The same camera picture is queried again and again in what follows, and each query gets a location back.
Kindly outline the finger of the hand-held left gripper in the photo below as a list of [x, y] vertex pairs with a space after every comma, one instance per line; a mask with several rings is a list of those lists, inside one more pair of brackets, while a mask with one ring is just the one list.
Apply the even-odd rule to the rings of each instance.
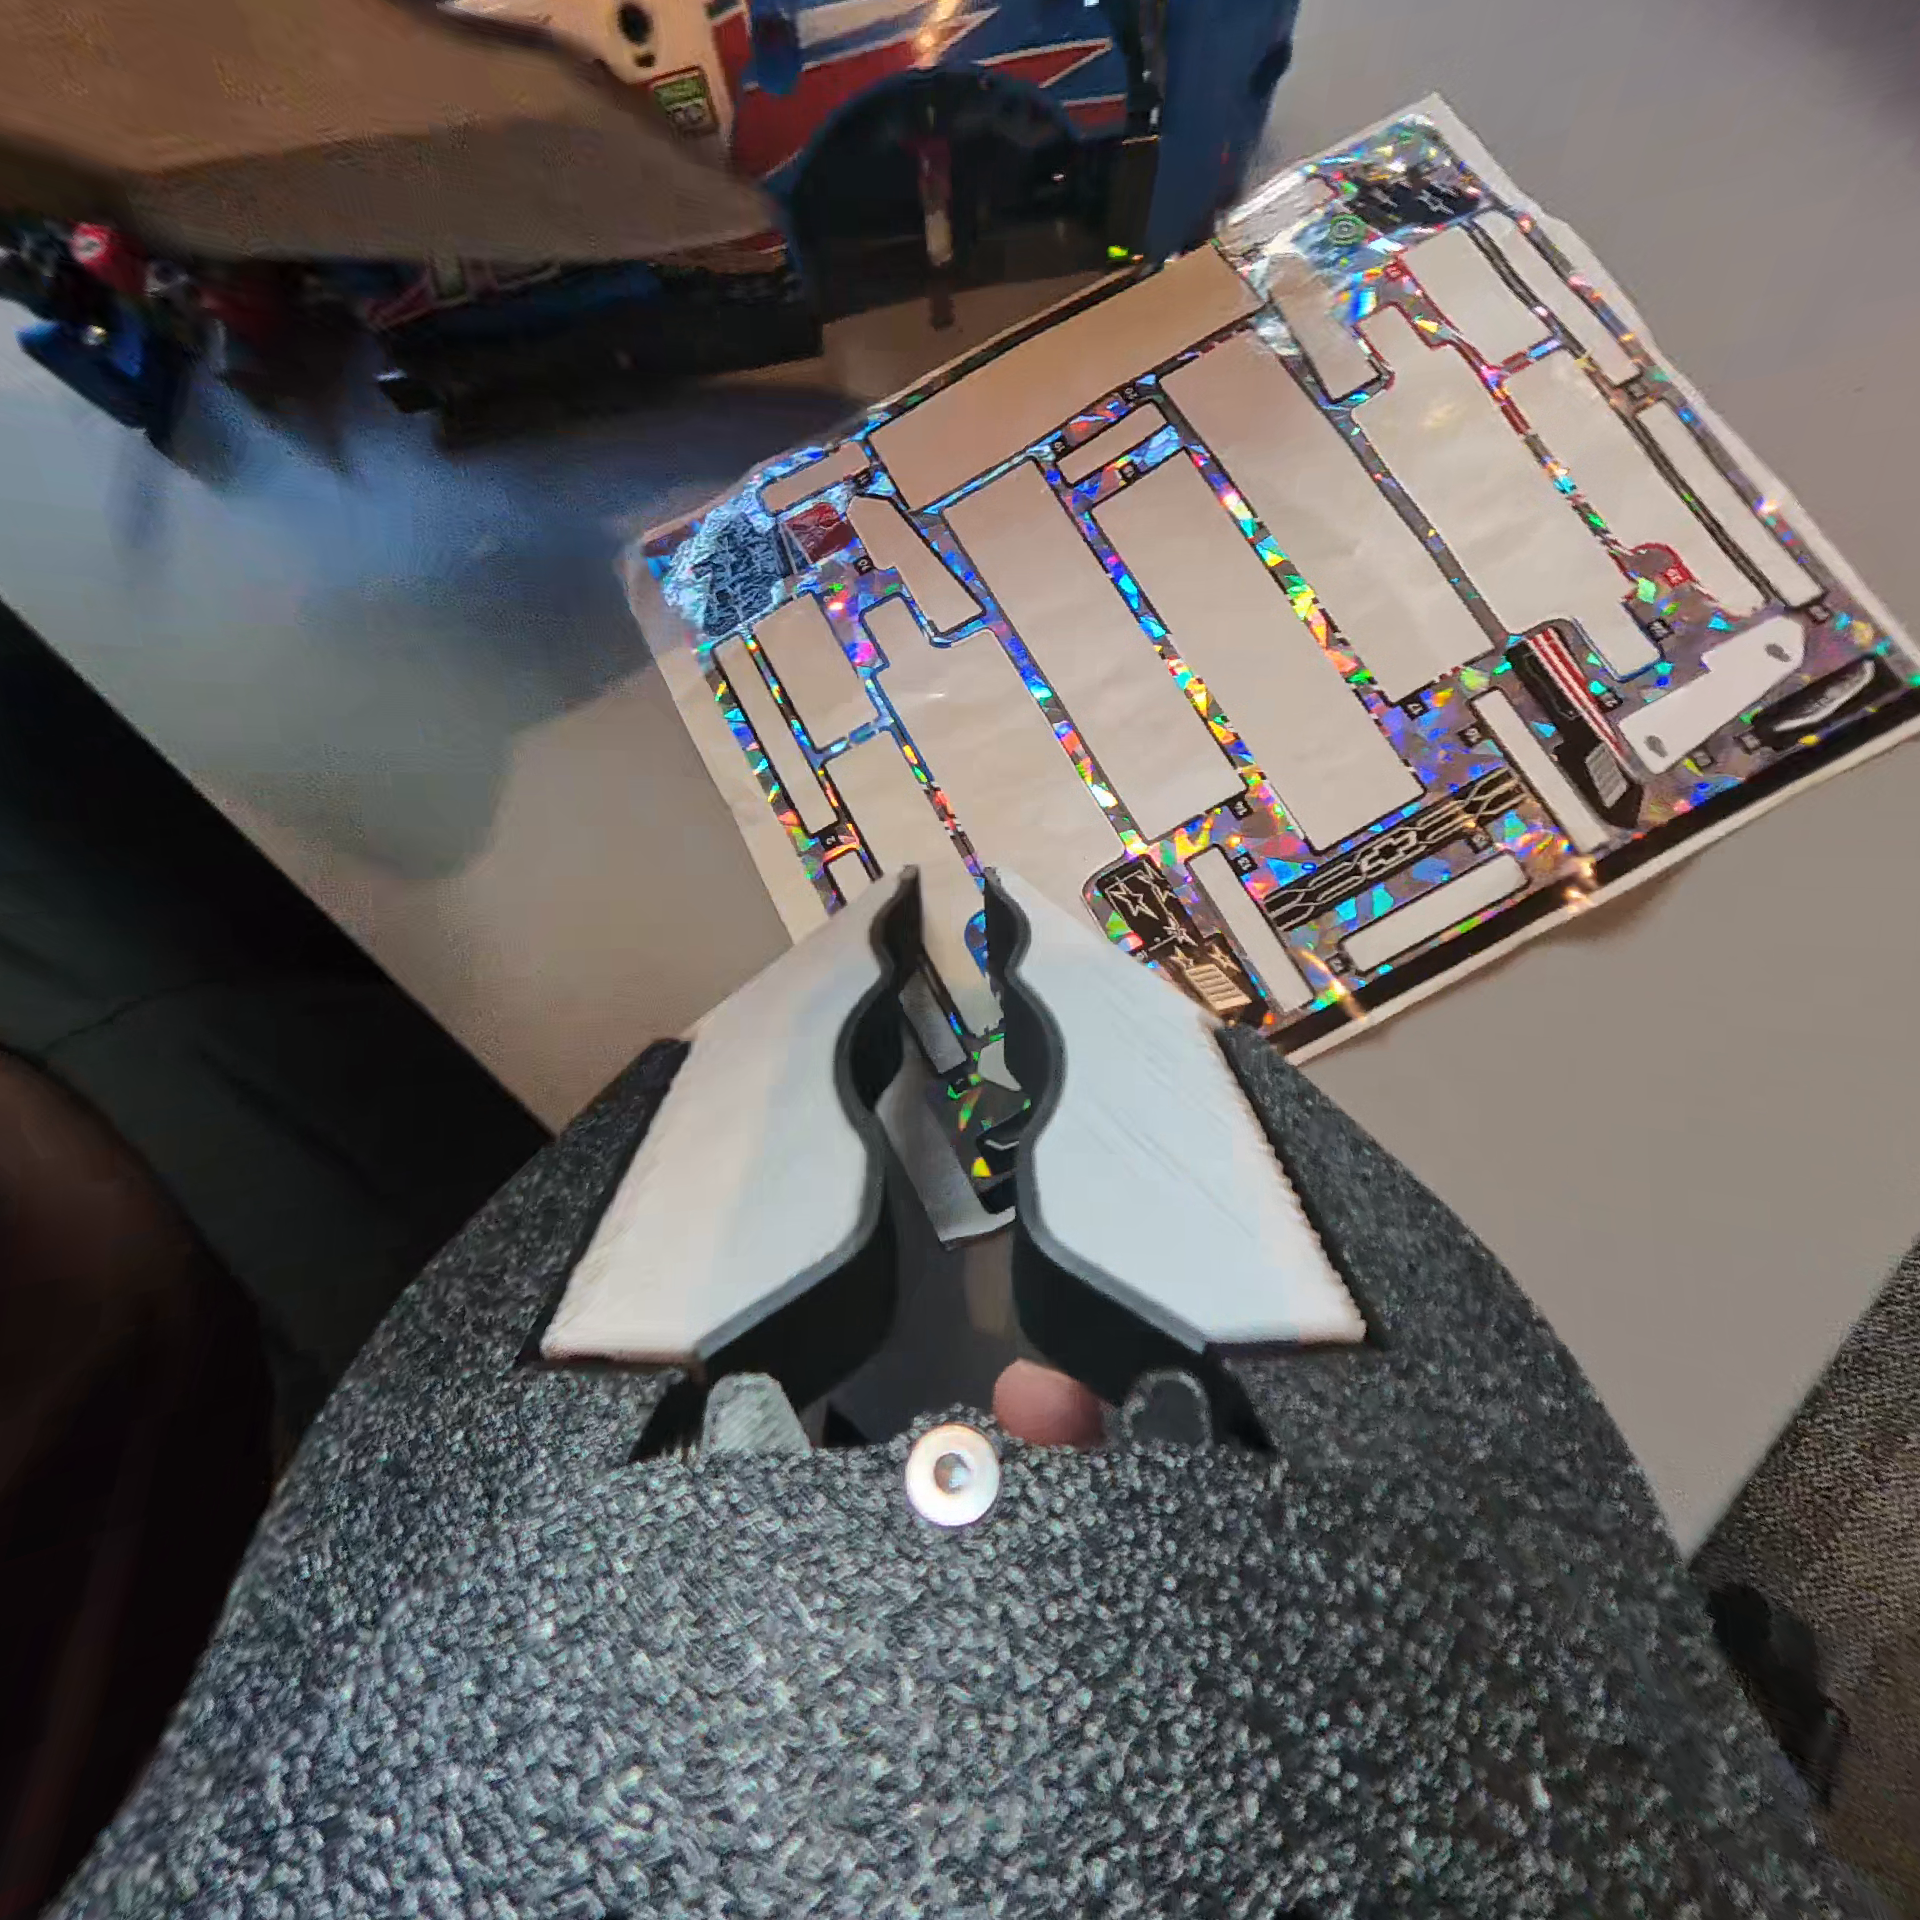
[[5, 2], [5, 213], [174, 258], [592, 262], [777, 228], [641, 86], [384, 2]]

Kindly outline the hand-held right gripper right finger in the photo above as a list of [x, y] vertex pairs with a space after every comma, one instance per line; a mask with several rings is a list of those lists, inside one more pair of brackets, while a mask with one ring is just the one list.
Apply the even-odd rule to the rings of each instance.
[[987, 873], [1014, 1153], [1014, 1313], [1088, 1387], [1230, 1355], [1347, 1349], [1364, 1316], [1254, 1101], [1226, 1027], [1088, 918]]

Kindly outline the grey fabric chair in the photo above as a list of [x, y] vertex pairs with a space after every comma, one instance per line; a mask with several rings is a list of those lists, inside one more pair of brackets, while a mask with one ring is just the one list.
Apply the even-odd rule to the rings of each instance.
[[1917, 1253], [1691, 1564], [1715, 1636], [1875, 1915], [1917, 1915]]

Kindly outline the person's right hand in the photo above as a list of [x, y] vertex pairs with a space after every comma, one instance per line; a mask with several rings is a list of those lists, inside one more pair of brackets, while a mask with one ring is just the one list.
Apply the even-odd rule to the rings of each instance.
[[1109, 1428], [1109, 1406], [1090, 1387], [1024, 1357], [997, 1376], [993, 1417], [1011, 1438], [1040, 1450], [1097, 1450]]

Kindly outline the partly built toy car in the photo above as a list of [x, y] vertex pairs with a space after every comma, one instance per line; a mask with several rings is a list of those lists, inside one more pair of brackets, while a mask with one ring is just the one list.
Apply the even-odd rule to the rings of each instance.
[[265, 413], [353, 361], [445, 441], [805, 361], [830, 321], [1160, 258], [1246, 177], [1298, 5], [436, 5], [637, 86], [776, 205], [746, 243], [592, 262], [174, 258], [5, 213], [5, 313], [69, 390], [165, 448], [209, 369]]

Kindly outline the holographic sticker sheet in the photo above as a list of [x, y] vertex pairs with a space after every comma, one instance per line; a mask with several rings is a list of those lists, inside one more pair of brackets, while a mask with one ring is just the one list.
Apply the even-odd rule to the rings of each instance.
[[624, 554], [796, 940], [896, 869], [949, 1240], [1011, 869], [1298, 1066], [1915, 738], [1915, 640], [1443, 97]]

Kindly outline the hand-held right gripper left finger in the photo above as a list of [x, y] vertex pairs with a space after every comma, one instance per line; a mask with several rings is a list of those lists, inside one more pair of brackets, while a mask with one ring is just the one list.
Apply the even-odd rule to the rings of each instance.
[[922, 873], [900, 869], [694, 1025], [544, 1321], [544, 1364], [769, 1376], [805, 1410], [875, 1355], [899, 1302], [877, 1105], [922, 924]]

